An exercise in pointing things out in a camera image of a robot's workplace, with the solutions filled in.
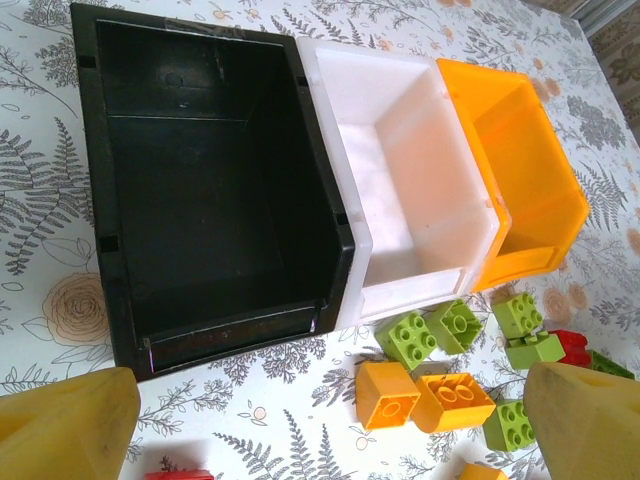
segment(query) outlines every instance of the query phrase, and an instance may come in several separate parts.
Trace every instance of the red toy piece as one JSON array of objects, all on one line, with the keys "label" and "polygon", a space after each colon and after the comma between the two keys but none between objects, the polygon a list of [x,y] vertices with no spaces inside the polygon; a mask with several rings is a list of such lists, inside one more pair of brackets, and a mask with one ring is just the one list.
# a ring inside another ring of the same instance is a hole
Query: red toy piece
[{"label": "red toy piece", "polygon": [[188,472],[147,473],[144,480],[216,480],[206,470],[190,470]]},{"label": "red toy piece", "polygon": [[560,339],[564,353],[564,358],[558,360],[560,363],[575,365],[576,367],[589,368],[591,365],[591,357],[587,353],[587,337],[580,333],[570,332],[569,330],[554,330],[549,333],[555,333]]}]

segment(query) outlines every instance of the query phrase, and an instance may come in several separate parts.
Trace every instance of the black storage bin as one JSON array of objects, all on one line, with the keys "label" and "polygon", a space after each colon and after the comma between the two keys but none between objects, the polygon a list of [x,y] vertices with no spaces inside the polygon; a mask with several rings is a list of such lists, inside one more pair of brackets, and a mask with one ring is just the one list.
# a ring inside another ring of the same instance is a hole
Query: black storage bin
[{"label": "black storage bin", "polygon": [[295,41],[71,6],[117,365],[333,330],[354,241]]}]

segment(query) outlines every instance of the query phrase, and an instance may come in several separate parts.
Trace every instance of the patterned tablecloth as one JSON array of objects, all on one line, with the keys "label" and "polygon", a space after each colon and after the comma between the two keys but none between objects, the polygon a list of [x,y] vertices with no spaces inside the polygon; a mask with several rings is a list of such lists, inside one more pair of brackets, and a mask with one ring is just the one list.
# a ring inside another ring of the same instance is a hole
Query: patterned tablecloth
[{"label": "patterned tablecloth", "polygon": [[[469,371],[492,397],[519,397],[526,372],[506,361],[489,304],[526,290],[549,328],[583,332],[640,374],[640,150],[576,22],[517,0],[117,1],[85,3],[528,73],[592,214],[558,271],[468,297],[479,340],[468,354],[436,352],[423,371]],[[0,0],[2,395],[113,364],[67,2]],[[363,430],[354,371],[384,358],[373,328],[141,384],[121,478],[200,466],[225,480],[450,479],[463,462],[548,478],[536,445],[491,452],[480,428]]]}]

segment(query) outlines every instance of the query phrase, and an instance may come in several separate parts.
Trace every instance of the plastic bin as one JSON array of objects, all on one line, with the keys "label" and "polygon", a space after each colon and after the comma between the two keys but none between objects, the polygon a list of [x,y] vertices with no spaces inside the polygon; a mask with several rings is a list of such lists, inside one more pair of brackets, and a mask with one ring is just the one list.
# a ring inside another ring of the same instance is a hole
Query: plastic bin
[{"label": "plastic bin", "polygon": [[354,240],[295,41],[71,12],[116,363],[332,331]]},{"label": "plastic bin", "polygon": [[555,270],[589,204],[529,77],[437,62],[494,207],[505,218],[504,204],[512,219],[510,229],[502,223],[475,290]]},{"label": "plastic bin", "polygon": [[500,225],[436,63],[297,41],[357,244],[337,328],[470,292]]}]

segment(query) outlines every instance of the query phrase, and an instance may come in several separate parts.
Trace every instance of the green lego brick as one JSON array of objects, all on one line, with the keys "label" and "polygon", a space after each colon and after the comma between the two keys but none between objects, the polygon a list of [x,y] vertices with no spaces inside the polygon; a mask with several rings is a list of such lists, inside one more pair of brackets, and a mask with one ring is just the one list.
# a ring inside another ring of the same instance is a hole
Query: green lego brick
[{"label": "green lego brick", "polygon": [[521,293],[492,309],[502,333],[509,339],[522,338],[542,325],[542,315],[528,293]]},{"label": "green lego brick", "polygon": [[558,336],[544,330],[524,338],[508,340],[505,352],[516,370],[531,368],[536,362],[557,362],[565,356]]},{"label": "green lego brick", "polygon": [[476,339],[482,324],[462,300],[441,304],[427,317],[427,327],[449,355],[464,353]]},{"label": "green lego brick", "polygon": [[522,400],[498,405],[482,429],[487,447],[491,450],[513,452],[536,440]]},{"label": "green lego brick", "polygon": [[413,312],[385,325],[375,334],[388,357],[413,370],[436,348],[436,339],[424,318]]},{"label": "green lego brick", "polygon": [[610,375],[617,375],[618,377],[630,378],[631,380],[636,379],[636,376],[632,372],[624,368],[622,365],[618,365],[613,360],[608,359],[604,355],[601,355],[594,350],[587,350],[587,353],[591,357],[591,370],[608,373]]}]

